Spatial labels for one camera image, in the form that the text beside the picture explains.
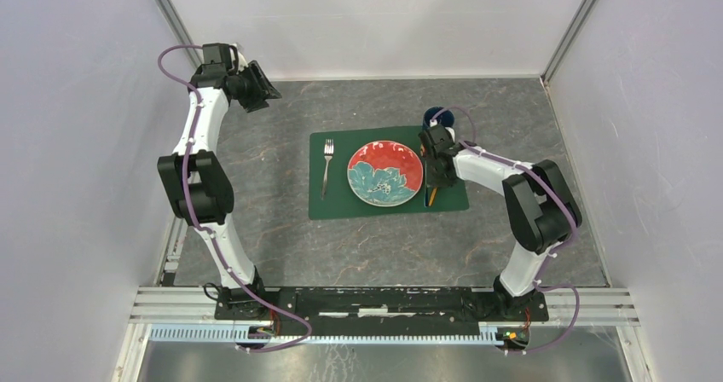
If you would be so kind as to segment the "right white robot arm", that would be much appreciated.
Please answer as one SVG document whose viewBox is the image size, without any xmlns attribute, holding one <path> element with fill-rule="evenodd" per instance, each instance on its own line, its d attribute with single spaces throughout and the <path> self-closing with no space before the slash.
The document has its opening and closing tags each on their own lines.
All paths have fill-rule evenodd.
<svg viewBox="0 0 723 382">
<path fill-rule="evenodd" d="M 558 165 L 507 159 L 468 142 L 456 142 L 440 124 L 419 133 L 425 178 L 431 188 L 474 182 L 500 194 L 516 241 L 495 278 L 492 307 L 504 321 L 524 313 L 539 289 L 541 273 L 558 247 L 576 236 L 579 206 Z"/>
</svg>

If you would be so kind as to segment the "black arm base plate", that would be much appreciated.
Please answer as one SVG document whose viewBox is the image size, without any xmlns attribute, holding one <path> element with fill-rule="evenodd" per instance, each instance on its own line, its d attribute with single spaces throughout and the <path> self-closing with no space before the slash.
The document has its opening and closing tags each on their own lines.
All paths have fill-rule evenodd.
<svg viewBox="0 0 723 382">
<path fill-rule="evenodd" d="M 208 283 L 221 321 L 270 321 L 278 337 L 473 336 L 480 323 L 527 325 L 550 318 L 539 292 L 507 299 L 472 287 L 267 287 L 257 298 Z"/>
</svg>

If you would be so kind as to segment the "red teal floral plate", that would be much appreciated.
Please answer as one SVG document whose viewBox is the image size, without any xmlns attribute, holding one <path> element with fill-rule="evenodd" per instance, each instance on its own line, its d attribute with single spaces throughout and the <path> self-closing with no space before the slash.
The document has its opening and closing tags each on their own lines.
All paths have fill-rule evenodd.
<svg viewBox="0 0 723 382">
<path fill-rule="evenodd" d="M 420 156 L 410 147 L 381 140 L 362 145 L 346 168 L 352 193 L 363 203 L 391 208 L 409 202 L 424 182 Z"/>
</svg>

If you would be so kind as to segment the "dark blue mug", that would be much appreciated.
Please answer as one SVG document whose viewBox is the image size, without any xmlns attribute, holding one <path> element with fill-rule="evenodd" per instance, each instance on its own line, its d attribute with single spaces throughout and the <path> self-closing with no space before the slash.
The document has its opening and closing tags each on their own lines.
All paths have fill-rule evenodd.
<svg viewBox="0 0 723 382">
<path fill-rule="evenodd" d="M 427 125 L 431 119 L 436 119 L 440 125 L 442 125 L 451 135 L 452 139 L 455 140 L 454 124 L 455 116 L 450 110 L 444 107 L 430 107 L 428 108 L 422 119 L 422 130 L 428 130 Z"/>
</svg>

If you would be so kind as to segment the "silver metal fork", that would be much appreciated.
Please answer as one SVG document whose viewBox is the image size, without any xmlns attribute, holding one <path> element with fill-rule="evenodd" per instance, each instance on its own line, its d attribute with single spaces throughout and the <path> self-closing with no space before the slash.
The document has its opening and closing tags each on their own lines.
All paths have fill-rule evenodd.
<svg viewBox="0 0 723 382">
<path fill-rule="evenodd" d="M 334 155 L 334 140 L 332 138 L 327 138 L 324 143 L 323 148 L 323 156 L 325 160 L 325 166 L 322 176 L 322 185 L 321 185 L 321 199 L 324 200 L 327 193 L 327 185 L 328 185 L 328 170 L 331 163 L 331 160 L 333 159 Z"/>
</svg>

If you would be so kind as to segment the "yellow pencil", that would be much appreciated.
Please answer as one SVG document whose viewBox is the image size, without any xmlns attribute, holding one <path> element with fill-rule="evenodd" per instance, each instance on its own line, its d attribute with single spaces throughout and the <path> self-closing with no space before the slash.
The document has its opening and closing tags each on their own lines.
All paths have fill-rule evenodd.
<svg viewBox="0 0 723 382">
<path fill-rule="evenodd" d="M 428 193 L 426 205 L 428 207 L 432 207 L 435 202 L 436 197 L 437 197 L 437 188 L 432 188 Z"/>
</svg>

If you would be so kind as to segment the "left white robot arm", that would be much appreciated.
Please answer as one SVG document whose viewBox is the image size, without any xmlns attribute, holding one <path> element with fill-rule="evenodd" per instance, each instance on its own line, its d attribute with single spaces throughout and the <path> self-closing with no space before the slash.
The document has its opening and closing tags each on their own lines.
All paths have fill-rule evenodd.
<svg viewBox="0 0 723 382">
<path fill-rule="evenodd" d="M 191 79 L 164 72 L 186 88 L 189 110 L 178 144 L 158 159 L 157 170 L 174 215 L 205 242 L 219 272 L 221 282 L 212 297 L 216 317 L 253 321 L 275 307 L 241 245 L 232 217 L 234 189 L 216 150 L 233 102 L 253 112 L 281 98 L 281 93 L 237 44 L 207 43 L 200 51 L 203 61 Z"/>
</svg>

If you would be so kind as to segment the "green rectangular placemat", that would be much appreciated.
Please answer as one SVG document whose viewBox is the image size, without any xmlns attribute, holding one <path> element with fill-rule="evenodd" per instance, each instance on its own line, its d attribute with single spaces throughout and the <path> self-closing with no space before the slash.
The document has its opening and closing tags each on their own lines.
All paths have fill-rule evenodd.
<svg viewBox="0 0 723 382">
<path fill-rule="evenodd" d="M 440 189 L 432 207 L 425 207 L 422 188 L 409 202 L 391 208 L 363 203 L 352 193 L 347 181 L 346 168 L 354 152 L 362 145 L 377 141 L 400 142 L 418 151 L 421 127 L 391 126 L 362 130 L 335 130 L 315 132 L 309 136 L 309 218 L 312 220 L 376 217 L 391 214 L 438 213 L 466 211 L 469 200 L 466 187 L 458 183 L 452 188 Z M 334 155 L 328 173 L 327 193 L 321 199 L 322 176 L 325 166 L 324 143 L 334 140 Z"/>
</svg>

